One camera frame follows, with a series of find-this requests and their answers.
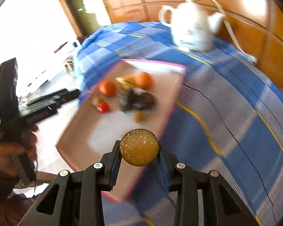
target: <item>tray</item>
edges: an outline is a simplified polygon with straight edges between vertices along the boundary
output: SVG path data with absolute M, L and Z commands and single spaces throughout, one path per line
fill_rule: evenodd
M 92 98 L 100 95 L 96 85 L 56 146 L 61 157 L 74 171 L 85 170 L 100 161 L 103 154 L 111 152 L 115 141 L 121 140 L 132 129 L 145 128 L 152 131 L 158 139 L 161 137 L 172 113 L 186 68 L 152 60 L 120 60 L 103 79 L 114 80 L 116 77 L 139 71 L 150 73 L 154 80 L 154 86 L 149 92 L 156 97 L 157 104 L 150 112 L 149 119 L 141 124 L 135 123 L 130 114 L 118 110 L 119 97 L 105 98 L 112 112 L 100 114 L 91 104 Z M 123 202 L 144 168 L 131 166 L 122 160 L 116 185 L 111 192 L 104 192 L 104 195 L 114 202 Z

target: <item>teapot lid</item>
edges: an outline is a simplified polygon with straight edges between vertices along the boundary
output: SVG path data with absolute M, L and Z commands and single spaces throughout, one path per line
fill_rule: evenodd
M 178 5 L 178 8 L 182 11 L 189 11 L 199 9 L 199 5 L 197 3 L 192 2 L 192 0 L 185 0 L 185 2 Z

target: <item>white teapot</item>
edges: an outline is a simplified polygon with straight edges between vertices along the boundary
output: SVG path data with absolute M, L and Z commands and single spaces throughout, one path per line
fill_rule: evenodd
M 205 51 L 213 46 L 213 33 L 217 33 L 224 15 L 218 12 L 208 15 L 200 5 L 185 0 L 177 9 L 164 5 L 159 11 L 160 22 L 171 28 L 173 42 L 191 50 Z M 166 23 L 164 14 L 172 12 L 171 23 Z

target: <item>table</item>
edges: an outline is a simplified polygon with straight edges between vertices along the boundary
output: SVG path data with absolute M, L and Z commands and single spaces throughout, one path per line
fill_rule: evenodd
M 187 67 L 160 143 L 194 170 L 218 170 L 262 225 L 278 223 L 283 216 L 283 92 L 228 42 L 215 38 L 212 50 L 187 53 L 172 43 L 168 27 L 127 22 L 102 27 L 83 42 L 76 61 L 84 79 L 80 103 L 121 58 Z M 146 169 L 132 192 L 135 208 L 104 199 L 107 225 L 143 225 L 140 217 L 173 225 L 170 199 L 176 194 L 166 197 L 157 172 L 155 162 Z

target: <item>teapot handle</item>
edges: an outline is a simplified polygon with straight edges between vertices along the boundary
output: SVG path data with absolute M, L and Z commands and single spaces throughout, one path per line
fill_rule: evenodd
M 164 18 L 165 12 L 166 12 L 167 10 L 170 10 L 170 11 L 173 13 L 175 9 L 172 8 L 171 6 L 163 5 L 162 8 L 161 8 L 161 10 L 160 10 L 159 13 L 158 13 L 158 18 L 159 18 L 159 21 L 160 21 L 164 26 L 171 27 L 171 24 L 170 24 L 170 23 L 167 23 L 167 22 L 165 21 L 165 18 Z

